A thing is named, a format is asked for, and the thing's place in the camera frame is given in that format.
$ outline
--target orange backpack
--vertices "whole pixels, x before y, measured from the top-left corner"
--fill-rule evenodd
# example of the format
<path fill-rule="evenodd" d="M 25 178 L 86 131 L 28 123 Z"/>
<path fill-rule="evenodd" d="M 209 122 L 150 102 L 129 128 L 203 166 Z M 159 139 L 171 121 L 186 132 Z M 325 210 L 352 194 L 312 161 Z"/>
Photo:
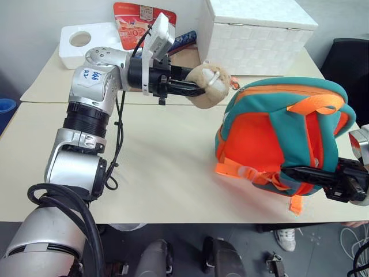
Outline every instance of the orange backpack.
<path fill-rule="evenodd" d="M 317 78 L 271 78 L 241 88 L 216 134 L 216 172 L 286 196 L 316 192 L 319 186 L 298 182 L 281 167 L 334 172 L 335 138 L 356 119 L 347 101 L 341 86 Z"/>

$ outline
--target black cable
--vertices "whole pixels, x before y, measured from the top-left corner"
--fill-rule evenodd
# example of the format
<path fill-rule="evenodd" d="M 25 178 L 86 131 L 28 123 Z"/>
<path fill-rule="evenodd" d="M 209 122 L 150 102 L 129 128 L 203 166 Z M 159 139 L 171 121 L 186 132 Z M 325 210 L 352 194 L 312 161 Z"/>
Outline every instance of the black cable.
<path fill-rule="evenodd" d="M 151 25 L 149 24 L 148 25 L 148 29 L 146 30 L 146 32 L 142 35 L 142 37 L 140 38 L 140 40 L 138 41 L 138 43 L 136 44 L 136 46 L 135 46 L 135 48 L 134 48 L 134 50 L 133 50 L 133 52 L 132 52 L 132 58 L 136 55 L 136 53 L 137 53 L 137 51 L 138 51 L 138 49 L 139 49 L 139 47 L 140 47 L 140 45 L 142 44 L 142 42 L 144 42 L 144 40 L 145 40 L 145 37 L 147 36 L 147 35 L 150 35 L 150 30 L 152 29 L 152 27 L 151 27 Z"/>
<path fill-rule="evenodd" d="M 355 257 L 353 258 L 353 270 L 349 271 L 347 273 L 347 277 L 351 277 L 352 274 L 355 275 L 355 277 L 359 277 L 358 276 L 358 272 L 365 270 L 367 268 L 369 268 L 369 264 L 363 265 L 362 267 L 357 267 L 358 263 L 359 263 L 359 257 L 360 255 L 367 249 L 369 248 L 369 242 L 367 242 L 366 244 L 362 245 L 356 252 Z"/>
<path fill-rule="evenodd" d="M 118 188 L 118 182 L 116 181 L 115 178 L 113 178 L 111 176 L 113 170 L 115 167 L 118 167 L 119 164 L 116 162 L 116 160 L 118 159 L 119 153 L 122 149 L 123 146 L 123 121 L 122 121 L 122 115 L 123 115 L 123 106 L 125 104 L 125 97 L 126 97 L 126 92 L 123 91 L 122 92 L 122 98 L 121 98 L 121 106 L 119 106 L 118 100 L 115 99 L 115 105 L 116 105 L 116 110 L 118 112 L 118 121 L 114 122 L 114 124 L 117 126 L 117 133 L 116 133 L 116 144 L 115 144 L 115 153 L 114 153 L 114 157 L 113 160 L 111 161 L 107 171 L 106 171 L 106 180 L 105 180 L 105 187 L 109 190 L 116 190 Z M 109 186 L 108 184 L 108 180 L 111 179 L 113 181 L 113 183 L 115 184 L 115 186 Z"/>
<path fill-rule="evenodd" d="M 99 235 L 99 231 L 97 230 L 96 223 L 91 215 L 91 212 L 86 206 L 86 203 L 84 200 L 74 191 L 71 189 L 62 186 L 62 185 L 55 185 L 55 184 L 37 184 L 31 186 L 27 191 L 27 196 L 30 199 L 31 202 L 42 205 L 48 203 L 48 201 L 53 201 L 57 208 L 59 208 L 61 211 L 62 209 L 69 209 L 65 205 L 59 205 L 59 201 L 56 199 L 50 200 L 52 197 L 50 195 L 43 195 L 39 199 L 35 196 L 35 191 L 45 189 L 48 192 L 57 192 L 63 196 L 65 196 L 68 200 L 74 204 L 76 210 L 81 214 L 85 230 L 87 233 L 87 241 L 92 249 L 93 253 L 93 259 L 94 259 L 94 265 L 95 265 L 95 274 L 98 277 L 104 276 L 104 268 L 105 268 L 105 261 L 104 261 L 104 252 L 103 252 L 103 246 L 101 244 L 101 239 Z"/>

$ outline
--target cable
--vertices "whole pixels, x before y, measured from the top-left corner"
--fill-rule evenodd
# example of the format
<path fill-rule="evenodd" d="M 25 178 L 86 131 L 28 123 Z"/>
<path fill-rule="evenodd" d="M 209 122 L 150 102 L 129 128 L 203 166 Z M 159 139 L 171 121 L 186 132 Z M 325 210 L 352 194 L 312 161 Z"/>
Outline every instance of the cable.
<path fill-rule="evenodd" d="M 116 132 L 116 144 L 115 144 L 115 154 L 113 157 L 113 160 L 111 161 L 107 171 L 106 171 L 106 180 L 105 180 L 105 187 L 109 190 L 116 190 L 118 188 L 118 182 L 115 178 L 113 178 L 111 176 L 113 170 L 115 167 L 118 167 L 119 164 L 116 162 L 116 160 L 118 159 L 119 153 L 122 149 L 123 146 L 123 136 L 124 136 L 124 132 L 123 132 L 123 121 L 122 121 L 122 115 L 123 115 L 123 106 L 125 104 L 125 97 L 126 97 L 126 92 L 123 91 L 122 92 L 122 98 L 121 98 L 121 106 L 119 106 L 118 100 L 115 99 L 115 105 L 116 105 L 116 110 L 118 112 L 118 121 L 114 122 L 114 124 L 117 126 L 117 132 Z M 115 186 L 109 186 L 108 184 L 108 180 L 111 179 Z"/>
<path fill-rule="evenodd" d="M 37 198 L 35 196 L 35 192 L 40 189 L 45 189 L 46 191 L 48 191 L 48 194 L 44 194 L 40 198 Z M 50 192 L 56 192 L 66 197 L 68 200 L 70 200 L 72 204 L 75 206 L 76 211 L 78 211 L 81 214 L 83 221 L 82 220 L 79 221 L 75 219 L 75 217 L 71 216 L 71 212 L 73 211 L 67 206 L 65 206 L 64 203 L 60 202 L 57 199 L 54 199 L 49 194 Z M 90 245 L 92 250 L 95 265 L 95 274 L 97 277 L 103 277 L 105 268 L 103 246 L 101 244 L 101 239 L 99 232 L 97 230 L 96 223 L 85 201 L 71 189 L 62 185 L 55 184 L 33 185 L 28 189 L 27 196 L 31 202 L 37 205 L 53 204 L 62 212 L 64 212 L 81 229 L 81 231 L 86 235 L 88 244 Z"/>
<path fill-rule="evenodd" d="M 137 51 L 138 51 L 138 49 L 139 49 L 139 47 L 140 47 L 140 45 L 142 44 L 142 42 L 144 42 L 144 40 L 145 40 L 145 37 L 147 36 L 147 35 L 150 35 L 150 30 L 152 29 L 152 27 L 151 27 L 151 25 L 149 24 L 148 25 L 148 29 L 146 30 L 146 32 L 142 35 L 142 37 L 140 38 L 140 40 L 138 41 L 138 43 L 136 44 L 136 46 L 135 46 L 135 48 L 134 48 L 134 50 L 133 50 L 133 52 L 132 52 L 132 58 L 136 55 L 136 53 L 137 53 Z"/>
<path fill-rule="evenodd" d="M 143 34 L 143 36 L 140 38 L 140 40 L 138 41 L 138 43 L 136 44 L 133 52 L 132 52 L 132 58 L 136 55 L 140 45 L 142 44 L 142 42 L 144 42 L 145 37 L 147 35 L 151 35 L 150 34 L 150 30 L 152 29 L 152 26 L 149 24 L 148 25 L 148 29 L 146 30 L 146 32 Z M 123 106 L 125 103 L 125 97 L 126 97 L 126 92 L 123 91 L 122 92 L 122 98 L 121 98 L 121 106 L 119 107 L 119 103 L 118 100 L 115 99 L 115 105 L 116 105 L 116 110 L 118 112 L 118 121 L 114 122 L 114 124 L 117 126 L 117 133 L 116 133 L 116 145 L 115 145 L 115 154 L 114 154 L 114 158 L 111 161 L 107 171 L 106 171 L 106 180 L 105 180 L 105 187 L 109 190 L 117 190 L 118 189 L 118 181 L 113 178 L 111 176 L 111 174 L 113 173 L 113 170 L 115 167 L 118 167 L 119 164 L 116 162 L 116 160 L 118 159 L 118 155 L 122 149 L 122 145 L 123 145 L 123 122 L 122 122 L 122 114 L 123 114 Z M 110 186 L 108 184 L 108 180 L 112 180 L 114 183 L 114 186 Z"/>
<path fill-rule="evenodd" d="M 369 225 L 364 224 L 364 238 L 359 239 L 356 233 L 351 230 L 350 228 L 343 228 L 341 230 L 340 234 L 340 244 L 345 252 L 345 254 L 353 260 L 353 270 L 349 271 L 347 273 L 347 276 L 351 276 L 352 274 L 355 274 L 355 277 L 361 276 L 361 277 L 369 277 L 369 246 L 366 246 L 369 244 Z M 350 232 L 354 238 L 356 239 L 356 242 L 351 246 L 351 254 L 348 253 L 348 251 L 344 247 L 343 243 L 343 235 L 345 232 Z"/>

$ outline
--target red package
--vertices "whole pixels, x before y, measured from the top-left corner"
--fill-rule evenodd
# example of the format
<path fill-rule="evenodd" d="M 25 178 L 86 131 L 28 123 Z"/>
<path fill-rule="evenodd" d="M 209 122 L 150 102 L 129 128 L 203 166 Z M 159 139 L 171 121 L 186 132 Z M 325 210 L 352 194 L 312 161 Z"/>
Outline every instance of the red package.
<path fill-rule="evenodd" d="M 175 26 L 177 15 L 173 12 L 131 3 L 114 3 L 115 22 L 123 49 L 134 49 L 148 29 L 148 25 L 152 25 L 160 13 L 164 13 L 169 18 L 169 22 Z"/>

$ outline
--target plush toy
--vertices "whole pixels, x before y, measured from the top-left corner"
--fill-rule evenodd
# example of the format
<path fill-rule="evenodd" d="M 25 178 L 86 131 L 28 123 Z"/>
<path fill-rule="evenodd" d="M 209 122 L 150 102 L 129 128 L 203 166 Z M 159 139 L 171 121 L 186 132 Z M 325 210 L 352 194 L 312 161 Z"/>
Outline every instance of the plush toy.
<path fill-rule="evenodd" d="M 228 95 L 230 77 L 220 66 L 199 65 L 187 75 L 186 81 L 194 82 L 205 90 L 200 96 L 188 97 L 198 108 L 211 108 Z"/>

